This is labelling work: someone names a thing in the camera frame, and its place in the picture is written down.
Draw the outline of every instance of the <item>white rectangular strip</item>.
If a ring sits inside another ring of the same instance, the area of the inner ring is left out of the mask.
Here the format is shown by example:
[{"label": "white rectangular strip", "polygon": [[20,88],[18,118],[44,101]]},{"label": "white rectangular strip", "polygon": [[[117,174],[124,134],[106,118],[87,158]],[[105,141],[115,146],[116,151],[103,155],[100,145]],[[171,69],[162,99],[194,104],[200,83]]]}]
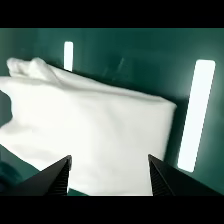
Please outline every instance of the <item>white rectangular strip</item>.
[{"label": "white rectangular strip", "polygon": [[196,61],[177,164],[188,172],[194,171],[214,71],[214,61]]},{"label": "white rectangular strip", "polygon": [[72,71],[73,68],[73,42],[66,41],[64,44],[64,69]]}]

